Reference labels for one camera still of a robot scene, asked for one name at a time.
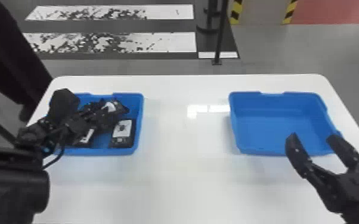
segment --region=blue plastic tray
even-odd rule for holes
[[[232,92],[229,101],[241,153],[285,155],[285,139],[296,132],[309,155],[325,155],[333,152],[326,138],[341,135],[323,100],[314,93]]]
[[[143,116],[143,95],[132,93],[115,93],[112,95],[91,95],[91,94],[75,94],[81,103],[78,108],[81,108],[89,102],[97,102],[104,98],[110,100],[112,98],[118,99],[123,105],[129,108],[129,113],[122,115],[122,119],[135,119],[135,139],[134,145],[131,148],[109,148],[109,142],[112,137],[113,130],[107,133],[94,136],[90,148],[74,148],[66,147],[65,155],[130,155],[138,148],[139,135],[142,126]]]

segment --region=robotic arm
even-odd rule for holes
[[[35,213],[46,209],[49,176],[44,170],[64,153],[66,143],[74,145],[89,130],[105,131],[128,112],[118,100],[91,102],[78,109],[79,98],[68,89],[55,91],[46,117],[19,130],[14,148],[0,147],[0,224],[30,224]],[[43,159],[59,155],[46,165]]]
[[[298,136],[286,139],[286,155],[297,173],[316,189],[330,212],[341,214],[347,224],[359,223],[359,153],[338,135],[330,135],[327,143],[348,168],[335,174],[314,164]]]

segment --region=white label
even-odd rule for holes
[[[108,112],[110,113],[110,112],[114,112],[114,111],[116,111],[117,109],[116,109],[116,106],[113,104],[113,103],[111,103],[111,102],[107,102],[105,105],[104,105],[104,107],[102,107],[102,109],[105,109],[105,108],[108,108]]]
[[[94,132],[95,132],[95,129],[89,129],[88,134],[85,137],[83,137],[79,142],[80,143],[88,143],[89,139],[91,139]]]
[[[132,120],[121,120],[114,128],[113,138],[130,137]]]

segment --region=gray floor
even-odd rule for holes
[[[211,66],[208,60],[48,60],[44,64],[54,77],[320,73],[330,80],[359,124],[359,25],[279,26],[276,25],[277,19],[259,21],[256,20],[255,25],[244,23],[233,26],[241,60],[225,60],[219,67]],[[0,122],[14,133],[23,125],[16,119],[19,109],[0,95]],[[0,138],[0,145],[6,144]]]

